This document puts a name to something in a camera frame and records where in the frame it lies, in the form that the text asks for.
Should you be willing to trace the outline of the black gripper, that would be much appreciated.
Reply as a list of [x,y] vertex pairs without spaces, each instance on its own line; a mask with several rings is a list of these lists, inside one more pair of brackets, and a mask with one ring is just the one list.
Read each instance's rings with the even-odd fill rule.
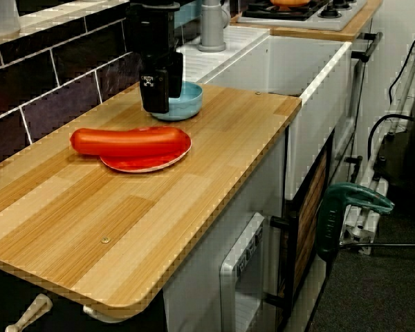
[[183,56],[174,40],[175,10],[131,10],[133,52],[141,56],[142,105],[150,113],[167,113],[169,97],[179,98],[183,84]]

